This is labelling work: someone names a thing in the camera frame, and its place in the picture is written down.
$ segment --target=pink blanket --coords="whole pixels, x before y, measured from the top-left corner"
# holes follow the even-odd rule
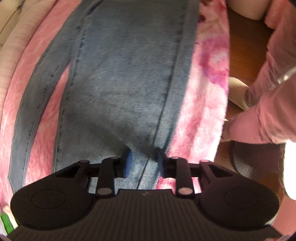
[[[227,106],[229,74],[229,25],[225,0],[203,0],[191,73],[169,155],[189,162],[214,160]],[[0,205],[10,203],[9,160],[15,119],[40,56],[80,0],[58,0],[26,47],[12,77],[4,103],[0,129]],[[62,74],[43,114],[29,160],[26,184],[50,174],[59,103],[69,69]],[[194,181],[196,191],[199,186]],[[172,188],[170,179],[160,179],[157,188]]]

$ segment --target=white container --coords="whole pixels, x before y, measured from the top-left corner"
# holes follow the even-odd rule
[[[261,20],[270,0],[227,0],[227,5],[238,14],[253,20]]]

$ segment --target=beige fabric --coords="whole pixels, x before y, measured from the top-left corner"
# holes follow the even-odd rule
[[[242,110],[248,110],[249,107],[245,101],[245,94],[249,87],[245,83],[234,77],[229,77],[228,82],[228,99]]]
[[[7,89],[28,42],[56,0],[26,0],[19,22],[0,51],[0,120]]]

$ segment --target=green object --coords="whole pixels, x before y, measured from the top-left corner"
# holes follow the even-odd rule
[[[11,234],[14,231],[13,225],[11,224],[11,221],[6,213],[0,214],[1,220],[4,224],[4,228],[7,232],[7,234]]]

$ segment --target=wooden floor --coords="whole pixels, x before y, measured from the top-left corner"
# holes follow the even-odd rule
[[[265,61],[266,45],[273,30],[263,21],[247,19],[228,9],[230,25],[230,76],[251,85]],[[242,110],[232,102],[228,103],[226,118],[232,118]],[[228,157],[229,143],[220,143],[215,162],[232,169]],[[262,184],[278,192],[279,182],[276,174],[268,174]]]

